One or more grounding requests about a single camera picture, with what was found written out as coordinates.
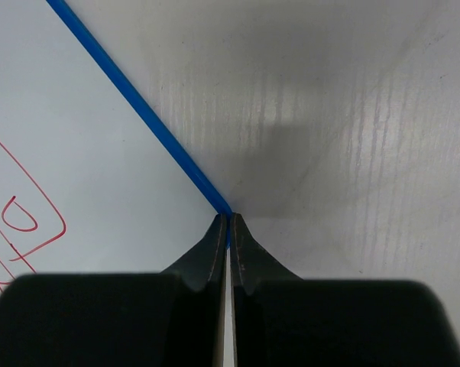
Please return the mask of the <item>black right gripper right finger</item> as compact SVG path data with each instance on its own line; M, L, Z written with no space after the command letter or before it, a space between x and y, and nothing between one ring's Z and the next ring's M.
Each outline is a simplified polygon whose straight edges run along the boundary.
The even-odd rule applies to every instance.
M302 279L237 213L229 238L237 365L460 366L460 345L426 285Z

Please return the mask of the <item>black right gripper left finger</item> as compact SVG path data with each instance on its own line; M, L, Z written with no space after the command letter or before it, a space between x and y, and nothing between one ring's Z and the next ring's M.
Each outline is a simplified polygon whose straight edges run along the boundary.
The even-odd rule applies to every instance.
M218 366L227 220L158 273L38 274L0 297L0 366Z

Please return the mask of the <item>blue-framed small whiteboard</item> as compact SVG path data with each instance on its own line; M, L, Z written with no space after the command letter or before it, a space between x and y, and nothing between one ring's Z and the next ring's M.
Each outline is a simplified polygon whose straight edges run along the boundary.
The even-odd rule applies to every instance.
M158 273L218 213L46 1L0 1L0 297Z

